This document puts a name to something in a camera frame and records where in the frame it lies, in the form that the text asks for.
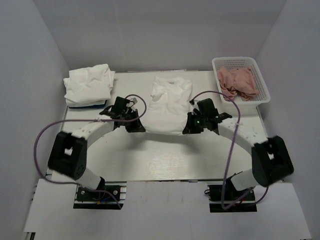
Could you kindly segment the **white printed t shirt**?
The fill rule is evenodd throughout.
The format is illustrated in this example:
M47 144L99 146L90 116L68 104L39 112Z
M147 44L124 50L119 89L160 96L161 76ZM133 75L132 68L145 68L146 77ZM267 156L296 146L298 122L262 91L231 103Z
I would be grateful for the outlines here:
M180 136L187 124L193 84L183 77L156 76L150 102L141 118L147 133Z

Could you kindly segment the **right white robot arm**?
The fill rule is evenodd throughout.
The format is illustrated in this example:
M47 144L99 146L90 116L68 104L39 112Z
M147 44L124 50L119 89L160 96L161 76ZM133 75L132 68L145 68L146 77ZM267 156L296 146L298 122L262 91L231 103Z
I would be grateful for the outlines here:
M251 168L223 180L226 195L236 200L243 193L256 186L269 187L291 175L294 166L284 140L276 135L266 137L241 126L228 113L219 113L211 99L197 103L197 107L187 114L184 135L200 134L209 130L232 141L251 156Z

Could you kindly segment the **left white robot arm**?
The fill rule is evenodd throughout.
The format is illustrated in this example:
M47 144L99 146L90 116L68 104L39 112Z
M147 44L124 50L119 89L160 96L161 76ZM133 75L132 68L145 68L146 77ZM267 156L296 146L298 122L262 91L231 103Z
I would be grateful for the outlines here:
M140 118L142 114L135 109L136 94L127 97L116 97L113 105L107 106L95 119L87 120L87 124L71 131L60 131L54 140L48 159L48 168L73 180L73 184L88 189L94 199L105 196L106 187L103 177L87 168L88 148L100 138L123 126L128 133L144 133Z

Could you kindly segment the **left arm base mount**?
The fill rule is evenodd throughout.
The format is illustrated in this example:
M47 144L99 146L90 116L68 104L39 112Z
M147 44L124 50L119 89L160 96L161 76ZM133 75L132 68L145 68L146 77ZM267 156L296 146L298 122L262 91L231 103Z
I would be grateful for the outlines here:
M107 182L105 190L112 194L120 207L123 206L127 192L127 184L125 182ZM116 201L109 194L92 192L84 187L76 189L73 208L83 210L120 210Z

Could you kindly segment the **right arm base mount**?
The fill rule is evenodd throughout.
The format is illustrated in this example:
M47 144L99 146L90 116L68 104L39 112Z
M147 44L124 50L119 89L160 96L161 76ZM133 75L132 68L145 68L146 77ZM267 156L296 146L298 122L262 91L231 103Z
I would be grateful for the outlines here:
M224 193L224 205L227 206L231 204L236 199L240 198L236 203L234 203L229 209L225 210L222 208L222 185L212 184L208 185L204 194L209 199L209 211L210 213L255 213L257 212L257 207L254 204L256 202L256 196L254 191L251 189L250 192L244 195L247 190L236 191L229 187L225 188Z

